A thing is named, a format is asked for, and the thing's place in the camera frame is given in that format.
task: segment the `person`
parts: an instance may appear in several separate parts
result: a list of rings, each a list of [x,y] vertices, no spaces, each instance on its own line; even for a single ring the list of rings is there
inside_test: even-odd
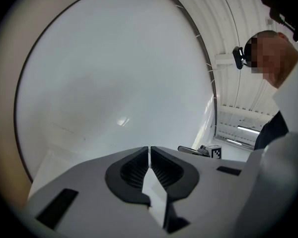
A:
[[[262,31],[248,40],[245,60],[253,73],[262,73],[263,79],[279,89],[298,62],[298,51],[283,33]],[[264,149],[270,142],[288,133],[280,111],[263,126],[254,150]]]

